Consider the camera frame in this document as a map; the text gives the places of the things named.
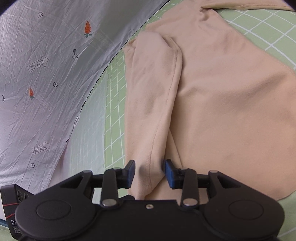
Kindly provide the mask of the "beige long sleeve shirt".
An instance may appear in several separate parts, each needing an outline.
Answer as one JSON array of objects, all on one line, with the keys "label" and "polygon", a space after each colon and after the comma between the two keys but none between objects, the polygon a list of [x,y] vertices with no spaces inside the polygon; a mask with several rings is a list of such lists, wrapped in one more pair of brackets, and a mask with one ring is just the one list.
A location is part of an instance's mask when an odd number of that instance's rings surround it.
[{"label": "beige long sleeve shirt", "polygon": [[295,191],[295,72],[217,9],[284,1],[182,1],[126,44],[125,158],[136,199],[179,199],[162,162],[218,170],[276,200]]}]

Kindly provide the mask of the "green grid cutting mat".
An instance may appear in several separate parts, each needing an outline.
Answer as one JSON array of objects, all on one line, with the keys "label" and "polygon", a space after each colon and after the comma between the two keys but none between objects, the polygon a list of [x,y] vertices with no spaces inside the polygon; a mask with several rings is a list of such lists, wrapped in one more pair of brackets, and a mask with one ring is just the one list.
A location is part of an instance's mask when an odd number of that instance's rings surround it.
[{"label": "green grid cutting mat", "polygon": [[[218,13],[259,48],[290,68],[295,68],[295,12],[276,9],[220,9]],[[104,73],[108,74],[104,131],[105,170],[123,167],[125,164],[126,80],[123,52],[117,53]]]}]

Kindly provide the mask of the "grey printed backdrop sheet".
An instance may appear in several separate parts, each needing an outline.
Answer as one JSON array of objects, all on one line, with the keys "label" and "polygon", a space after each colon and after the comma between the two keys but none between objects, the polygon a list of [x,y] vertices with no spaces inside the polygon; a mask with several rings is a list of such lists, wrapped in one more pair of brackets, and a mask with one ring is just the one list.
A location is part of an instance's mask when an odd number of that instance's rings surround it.
[{"label": "grey printed backdrop sheet", "polygon": [[1,15],[1,185],[46,189],[96,80],[164,1],[16,1]]}]

